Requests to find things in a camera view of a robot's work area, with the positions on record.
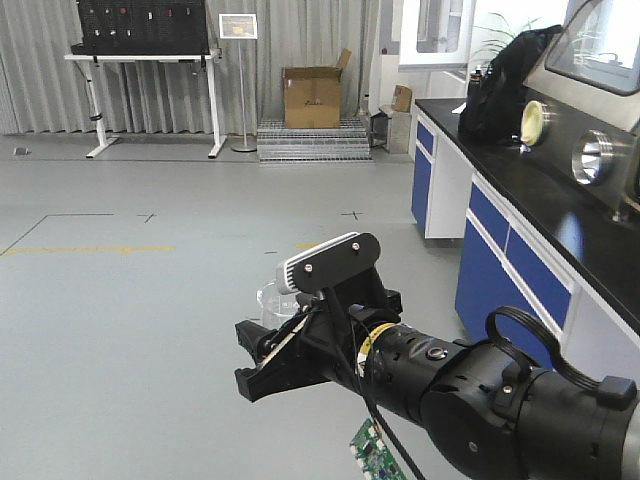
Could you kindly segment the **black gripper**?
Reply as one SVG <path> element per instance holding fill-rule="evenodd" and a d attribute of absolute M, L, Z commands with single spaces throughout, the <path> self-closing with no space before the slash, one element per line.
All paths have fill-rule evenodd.
<path fill-rule="evenodd" d="M 401 294 L 367 270 L 315 294 L 299 293 L 300 307 L 279 329 L 251 320 L 235 325 L 238 344 L 255 362 L 234 371 L 250 402 L 292 389 L 335 382 L 360 395 L 356 357 L 373 330 L 400 322 Z"/>

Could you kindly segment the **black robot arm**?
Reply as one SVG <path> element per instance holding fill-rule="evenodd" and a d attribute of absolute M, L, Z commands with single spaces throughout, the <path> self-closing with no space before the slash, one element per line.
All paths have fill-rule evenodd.
<path fill-rule="evenodd" d="M 401 297 L 369 270 L 300 296 L 283 326 L 236 327 L 254 360 L 236 371 L 250 401 L 325 382 L 424 429 L 471 479 L 635 479 L 639 392 L 632 380 L 548 370 L 497 330 L 447 342 L 400 320 Z"/>

